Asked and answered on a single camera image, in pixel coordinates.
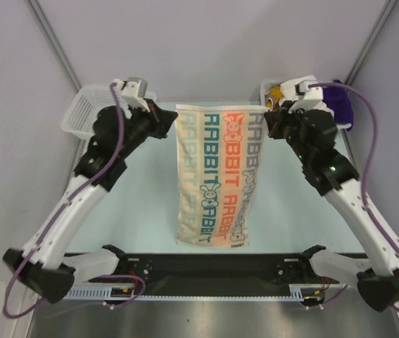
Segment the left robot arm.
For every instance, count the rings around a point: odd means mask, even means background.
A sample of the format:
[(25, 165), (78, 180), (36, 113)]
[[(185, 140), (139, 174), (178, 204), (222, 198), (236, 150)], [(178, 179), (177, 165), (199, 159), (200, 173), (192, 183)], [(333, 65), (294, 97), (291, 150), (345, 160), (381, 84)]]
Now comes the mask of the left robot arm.
[(49, 303), (62, 300), (74, 284), (106, 276), (120, 282), (128, 276), (125, 253), (111, 244), (65, 256), (87, 216), (126, 170), (126, 158), (147, 138), (166, 138), (178, 116), (151, 99), (142, 107), (129, 105), (128, 110), (130, 117), (118, 106), (99, 111), (87, 151), (56, 210), (23, 248), (9, 248), (3, 256), (13, 278)]

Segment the colourful rabbit print towel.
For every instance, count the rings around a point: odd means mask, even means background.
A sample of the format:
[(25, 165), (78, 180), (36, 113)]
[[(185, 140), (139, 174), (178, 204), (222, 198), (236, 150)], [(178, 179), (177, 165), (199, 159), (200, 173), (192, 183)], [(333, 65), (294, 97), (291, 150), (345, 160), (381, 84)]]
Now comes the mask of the colourful rabbit print towel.
[(178, 243), (248, 245), (246, 221), (262, 162), (267, 107), (179, 104), (176, 111)]

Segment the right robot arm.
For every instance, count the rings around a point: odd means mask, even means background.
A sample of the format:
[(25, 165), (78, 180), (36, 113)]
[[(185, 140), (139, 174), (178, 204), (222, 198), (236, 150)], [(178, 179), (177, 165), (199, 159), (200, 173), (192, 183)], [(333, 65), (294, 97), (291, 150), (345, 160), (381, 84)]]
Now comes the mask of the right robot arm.
[(327, 111), (289, 113), (285, 108), (265, 113), (268, 135), (283, 139), (302, 165), (308, 183), (345, 220), (366, 259), (356, 259), (315, 245), (302, 253), (301, 280), (328, 277), (358, 290), (365, 303), (382, 312), (399, 301), (399, 238), (394, 235), (367, 194), (351, 162), (335, 148), (338, 133)]

